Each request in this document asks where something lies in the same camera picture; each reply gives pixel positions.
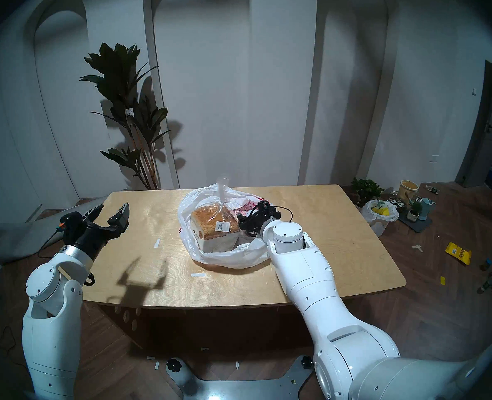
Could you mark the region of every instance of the bread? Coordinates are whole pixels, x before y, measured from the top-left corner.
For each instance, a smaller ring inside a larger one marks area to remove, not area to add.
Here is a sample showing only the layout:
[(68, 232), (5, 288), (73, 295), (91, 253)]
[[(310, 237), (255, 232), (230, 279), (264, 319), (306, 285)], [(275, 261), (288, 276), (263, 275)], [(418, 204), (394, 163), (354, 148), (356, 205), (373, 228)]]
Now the bread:
[[(229, 222), (229, 232), (215, 230), (217, 222)], [(226, 252), (235, 247), (238, 238), (238, 222), (233, 213), (219, 205), (199, 207), (191, 213), (191, 229), (203, 252)]]

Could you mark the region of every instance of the black knob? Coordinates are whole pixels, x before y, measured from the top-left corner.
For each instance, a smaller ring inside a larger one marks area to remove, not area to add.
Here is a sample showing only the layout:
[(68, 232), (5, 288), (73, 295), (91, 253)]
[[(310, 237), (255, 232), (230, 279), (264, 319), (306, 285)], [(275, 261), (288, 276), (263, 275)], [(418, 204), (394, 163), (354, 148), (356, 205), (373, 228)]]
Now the black knob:
[(181, 363), (176, 358), (170, 358), (167, 361), (167, 367), (168, 367), (168, 370), (170, 370), (172, 373), (176, 373), (179, 370), (181, 370)]
[(313, 359), (309, 356), (303, 356), (303, 358), (301, 359), (301, 365), (304, 369), (308, 370), (313, 366)]

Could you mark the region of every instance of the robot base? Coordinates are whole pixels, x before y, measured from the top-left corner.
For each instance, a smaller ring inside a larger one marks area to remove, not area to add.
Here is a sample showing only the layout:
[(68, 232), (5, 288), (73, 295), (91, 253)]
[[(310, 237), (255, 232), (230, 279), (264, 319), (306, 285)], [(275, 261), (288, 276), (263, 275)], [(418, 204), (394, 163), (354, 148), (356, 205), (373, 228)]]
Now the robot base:
[(214, 400), (297, 400), (301, 386), (313, 372), (310, 357), (299, 356), (286, 374), (276, 380), (212, 381), (200, 380), (179, 358), (167, 362), (167, 373), (183, 393), (183, 399)]

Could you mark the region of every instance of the green plant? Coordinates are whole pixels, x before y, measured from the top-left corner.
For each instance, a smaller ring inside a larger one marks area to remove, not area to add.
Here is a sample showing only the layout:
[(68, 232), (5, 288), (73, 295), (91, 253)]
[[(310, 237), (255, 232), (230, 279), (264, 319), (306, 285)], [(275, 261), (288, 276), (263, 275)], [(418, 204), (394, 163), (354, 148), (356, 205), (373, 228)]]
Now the green plant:
[[(127, 48), (124, 45), (116, 44), (114, 50), (105, 43), (101, 43), (100, 54), (89, 54), (84, 60), (102, 76), (89, 75), (80, 78), (80, 81), (91, 82), (102, 96), (109, 100), (111, 115), (92, 111), (111, 119), (124, 129), (126, 129), (133, 146), (131, 150), (108, 149), (108, 152), (101, 151), (103, 156), (115, 161), (121, 166), (133, 169), (135, 175), (144, 184), (146, 189), (159, 189), (159, 178), (157, 166), (155, 164), (155, 142), (169, 131), (159, 133), (161, 122), (166, 118), (168, 109), (166, 107), (151, 109), (147, 97), (137, 101), (137, 83), (151, 70), (140, 74), (146, 66), (144, 64), (138, 71), (135, 71), (137, 58), (140, 49), (136, 44)], [(133, 109), (133, 115), (127, 114), (127, 109)]]
[(411, 212), (413, 215), (419, 215), (422, 212), (422, 203), (411, 201)]
[(372, 179), (357, 180), (356, 177), (353, 178), (353, 182), (351, 182), (351, 187), (359, 195), (360, 199), (359, 202), (357, 202), (358, 206), (364, 206), (366, 202), (379, 197), (381, 192), (384, 191), (384, 189), (380, 188), (379, 185), (376, 184)]

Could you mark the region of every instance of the wooden floor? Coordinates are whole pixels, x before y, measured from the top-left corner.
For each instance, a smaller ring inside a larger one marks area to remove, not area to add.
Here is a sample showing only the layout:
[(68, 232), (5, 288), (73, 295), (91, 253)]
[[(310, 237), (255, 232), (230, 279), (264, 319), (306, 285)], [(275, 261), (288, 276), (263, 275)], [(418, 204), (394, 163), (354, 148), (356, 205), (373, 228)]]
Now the wooden floor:
[[(358, 318), (388, 332), (402, 356), (460, 361), (492, 343), (492, 295), (476, 293), (486, 278), (479, 265), (492, 259), (492, 191), (453, 183), (435, 185), (440, 188), (438, 196), (419, 192), (437, 202), (429, 228), (417, 234), (397, 221), (380, 238), (407, 286), (345, 303)], [(450, 241), (472, 251), (470, 266), (444, 252)], [(414, 245), (420, 245), (423, 253)], [(44, 254), (53, 255), (59, 246), (54, 244)], [(12, 331), (16, 346), (7, 356), (13, 364), (25, 364), (20, 341), (21, 319), (28, 305), (24, 284), (43, 262), (32, 256), (0, 272), (0, 345), (5, 349), (12, 345)], [(441, 276), (446, 285), (440, 285)], [(238, 310), (170, 310), (156, 315), (158, 326), (152, 336), (157, 344), (142, 351), (98, 307), (84, 304), (77, 399), (181, 399), (165, 371), (170, 356), (183, 358), (203, 379), (250, 380), (278, 378), (298, 355), (312, 353), (303, 320), (293, 307), (246, 309), (243, 316)], [(243, 329), (242, 337), (235, 341), (238, 327)], [(245, 338), (244, 330), (251, 331), (251, 336)], [(201, 344), (209, 350), (202, 351)], [(158, 370), (155, 361), (160, 362)], [(14, 368), (31, 389), (25, 368)], [(303, 385), (300, 399), (323, 399), (314, 374)]]

